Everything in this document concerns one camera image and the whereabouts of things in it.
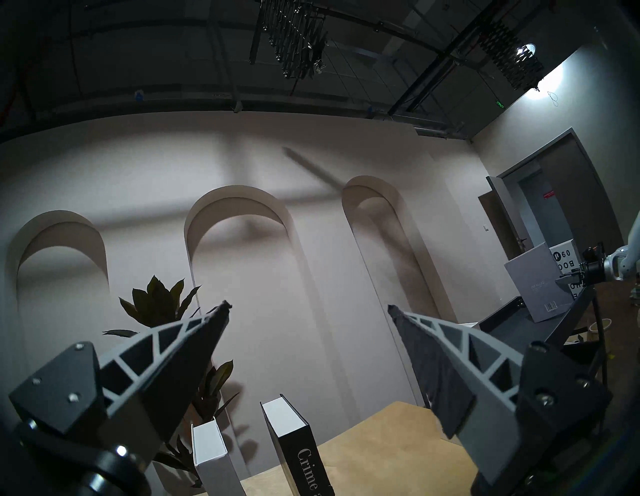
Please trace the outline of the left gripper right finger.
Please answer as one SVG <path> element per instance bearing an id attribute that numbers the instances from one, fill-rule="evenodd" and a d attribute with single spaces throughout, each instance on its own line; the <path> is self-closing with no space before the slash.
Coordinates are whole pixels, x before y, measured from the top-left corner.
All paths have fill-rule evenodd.
<path id="1" fill-rule="evenodd" d="M 419 390 L 447 439 L 477 467 L 471 494 L 535 494 L 560 479 L 559 456 L 589 439 L 613 397 L 561 346 L 517 347 L 462 324 L 388 306 Z"/>

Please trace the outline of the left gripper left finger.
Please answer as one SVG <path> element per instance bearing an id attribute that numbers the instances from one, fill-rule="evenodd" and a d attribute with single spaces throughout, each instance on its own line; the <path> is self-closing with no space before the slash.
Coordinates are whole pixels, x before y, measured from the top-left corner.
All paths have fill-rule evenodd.
<path id="1" fill-rule="evenodd" d="M 145 468 L 170 440 L 206 374 L 232 305 L 143 331 L 98 357 L 81 341 L 10 395 L 15 434 L 40 456 Z"/>

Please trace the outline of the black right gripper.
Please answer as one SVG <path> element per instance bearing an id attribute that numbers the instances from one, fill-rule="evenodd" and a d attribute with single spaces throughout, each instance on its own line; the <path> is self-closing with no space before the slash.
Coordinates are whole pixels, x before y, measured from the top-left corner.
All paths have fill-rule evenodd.
<path id="1" fill-rule="evenodd" d="M 583 287 L 594 286 L 606 281 L 606 253 L 603 242 L 587 247 L 582 253 L 580 270 L 562 274 L 555 280 L 565 292 L 581 292 Z"/>

